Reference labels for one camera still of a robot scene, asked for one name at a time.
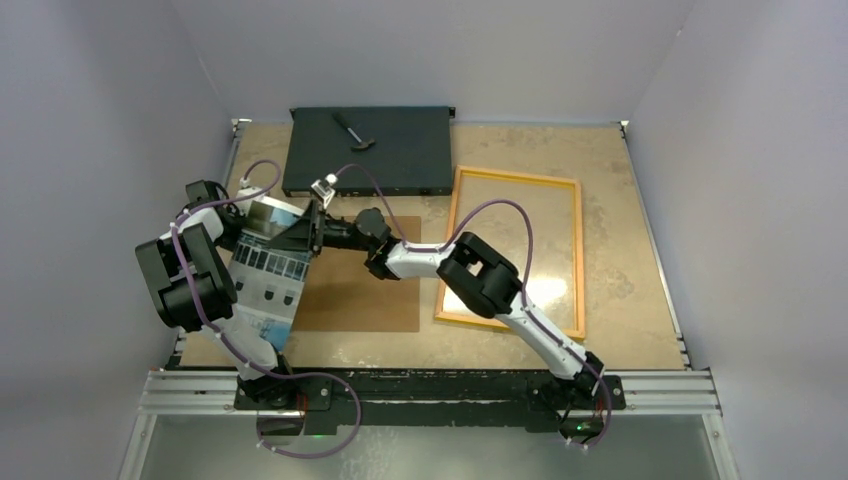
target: wooden table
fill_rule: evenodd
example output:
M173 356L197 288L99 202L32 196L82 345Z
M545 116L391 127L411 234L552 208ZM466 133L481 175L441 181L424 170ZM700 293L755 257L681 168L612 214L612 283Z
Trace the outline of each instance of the wooden table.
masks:
M228 190L255 160L285 166L291 125L250 124ZM587 338L584 345L610 369L683 369L630 160L617 127L458 125L451 129L455 164L578 179L583 187ZM251 174L254 185L273 178ZM273 196L287 199L279 187ZM390 197L397 215L420 216L422 242L444 240L449 197ZM376 198L344 198L336 215L380 206ZM437 280L421 280L418 333L293 332L285 355L295 366L545 368L516 335L433 320ZM190 334L182 365L221 365L226 358Z

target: cardboard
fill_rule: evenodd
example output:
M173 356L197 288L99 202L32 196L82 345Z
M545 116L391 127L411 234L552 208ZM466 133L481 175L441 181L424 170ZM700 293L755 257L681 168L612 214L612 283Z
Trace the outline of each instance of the cardboard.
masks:
M421 217L397 220L407 240L421 241ZM363 265L365 257L325 248L312 259L293 331L419 331L419 280L378 280Z

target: wall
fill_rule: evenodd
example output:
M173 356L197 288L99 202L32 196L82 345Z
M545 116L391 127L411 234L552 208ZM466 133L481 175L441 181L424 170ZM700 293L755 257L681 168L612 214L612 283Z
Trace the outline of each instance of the wall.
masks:
M743 478L845 478L848 3L703 0L628 138Z
M0 2L3 478L115 478L174 332L133 248L231 126L167 0Z
M232 116L451 104L461 120L629 118L694 0L174 0Z

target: hammer head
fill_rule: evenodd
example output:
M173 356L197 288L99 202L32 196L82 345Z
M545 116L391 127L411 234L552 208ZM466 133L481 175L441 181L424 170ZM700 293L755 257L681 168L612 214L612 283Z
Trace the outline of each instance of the hammer head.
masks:
M369 148L371 148L371 145L374 145L375 143L377 143L377 141L374 140L373 138L370 139L370 140L363 140L362 143L360 143L359 145L354 145L354 146L350 147L350 149L353 150L354 152L362 152L364 150L368 150Z

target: yellow wooden frame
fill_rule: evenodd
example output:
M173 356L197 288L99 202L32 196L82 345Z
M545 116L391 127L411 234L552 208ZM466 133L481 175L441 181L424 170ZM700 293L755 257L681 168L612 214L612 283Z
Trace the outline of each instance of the yellow wooden frame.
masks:
M586 307L585 307L585 284L583 279L583 206L580 193L580 182L568 178L549 177L544 175L529 175L524 173L492 170L488 168L457 166L453 180L453 194L451 195L451 208L448 216L448 230L445 239L450 238L456 228L456 210L459 206L459 195L462 189L462 177L487 178L491 180L503 180L530 185L541 185L548 187L567 188L572 191L574 207L574 248L573 275L574 275L574 328L564 330L563 333L574 340L586 338ZM466 325L508 329L506 325L493 318L480 318L472 315L462 315L444 311L445 282L439 281L439 292L436 295L436 320L456 322Z

